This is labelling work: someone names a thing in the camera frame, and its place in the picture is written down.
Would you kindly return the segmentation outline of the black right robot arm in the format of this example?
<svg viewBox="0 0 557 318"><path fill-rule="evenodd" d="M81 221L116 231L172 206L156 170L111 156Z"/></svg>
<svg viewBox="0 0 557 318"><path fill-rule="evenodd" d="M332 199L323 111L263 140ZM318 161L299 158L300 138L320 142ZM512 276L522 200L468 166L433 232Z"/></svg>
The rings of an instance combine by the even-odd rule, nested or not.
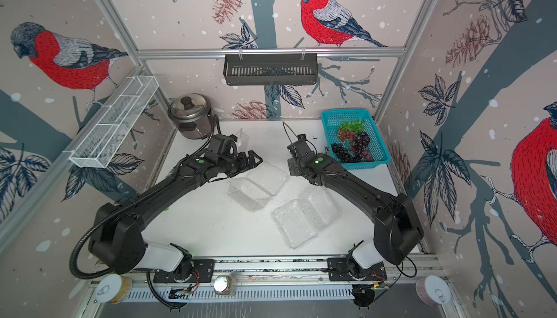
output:
<svg viewBox="0 0 557 318"><path fill-rule="evenodd" d="M304 177L315 186L333 190L358 207L374 223L370 241L352 247L345 258L345 271L361 280L371 268L389 262L401 268L403 260L422 241L424 230L412 200L405 194L393 196L347 171L328 154L310 149L304 134L291 143L288 166L291 176Z"/></svg>

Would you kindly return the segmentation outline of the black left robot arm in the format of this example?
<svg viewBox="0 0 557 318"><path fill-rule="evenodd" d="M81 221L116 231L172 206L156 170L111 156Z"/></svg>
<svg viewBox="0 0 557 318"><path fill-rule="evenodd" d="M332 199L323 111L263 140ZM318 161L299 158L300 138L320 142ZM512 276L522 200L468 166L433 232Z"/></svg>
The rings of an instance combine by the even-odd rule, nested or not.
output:
<svg viewBox="0 0 557 318"><path fill-rule="evenodd" d="M232 178L262 164L263 159L254 151L238 151L236 141L234 135L213 135L206 148L179 160L164 180L131 202L100 207L94 225L70 254L70 273L90 280L132 270L162 270L180 281L187 280L194 267L191 254L176 244L148 244L142 233L181 197L218 175Z"/></svg>

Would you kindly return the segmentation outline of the red grape bunch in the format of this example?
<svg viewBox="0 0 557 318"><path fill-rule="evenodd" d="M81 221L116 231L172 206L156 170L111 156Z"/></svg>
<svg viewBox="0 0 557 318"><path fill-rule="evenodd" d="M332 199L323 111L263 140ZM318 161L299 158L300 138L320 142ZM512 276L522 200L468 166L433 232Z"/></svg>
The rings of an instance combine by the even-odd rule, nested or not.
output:
<svg viewBox="0 0 557 318"><path fill-rule="evenodd" d="M356 132L350 130L344 130L342 128L338 129L337 131L337 137L342 142L352 141L356 135L357 135Z"/></svg>

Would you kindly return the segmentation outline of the teal plastic basket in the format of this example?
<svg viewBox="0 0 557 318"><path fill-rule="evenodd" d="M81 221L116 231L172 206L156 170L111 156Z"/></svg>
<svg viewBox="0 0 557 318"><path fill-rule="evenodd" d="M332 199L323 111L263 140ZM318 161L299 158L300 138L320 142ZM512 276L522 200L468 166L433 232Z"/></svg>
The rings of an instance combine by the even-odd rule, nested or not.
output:
<svg viewBox="0 0 557 318"><path fill-rule="evenodd" d="M367 170L388 164L390 153L365 109L333 109L321 114L330 155L347 170Z"/></svg>

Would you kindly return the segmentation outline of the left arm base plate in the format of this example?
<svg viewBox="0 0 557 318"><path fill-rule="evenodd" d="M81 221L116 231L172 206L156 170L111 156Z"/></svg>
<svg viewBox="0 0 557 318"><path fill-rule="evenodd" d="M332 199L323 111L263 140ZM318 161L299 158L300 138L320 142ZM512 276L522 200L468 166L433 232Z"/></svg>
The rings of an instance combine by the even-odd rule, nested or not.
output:
<svg viewBox="0 0 557 318"><path fill-rule="evenodd" d="M210 283L213 278L216 260L214 259L190 259L184 260L178 268L172 272L157 270L154 283Z"/></svg>

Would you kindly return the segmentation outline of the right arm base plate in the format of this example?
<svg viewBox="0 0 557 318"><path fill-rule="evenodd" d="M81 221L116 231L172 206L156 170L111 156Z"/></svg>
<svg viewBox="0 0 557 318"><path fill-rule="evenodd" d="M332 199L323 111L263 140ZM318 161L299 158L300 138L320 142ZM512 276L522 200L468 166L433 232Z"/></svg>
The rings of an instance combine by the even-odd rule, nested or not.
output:
<svg viewBox="0 0 557 318"><path fill-rule="evenodd" d="M368 269L362 268L355 260L346 257L333 257L326 260L327 265L321 269L328 274L332 282L342 281L387 281L383 263L373 265Z"/></svg>

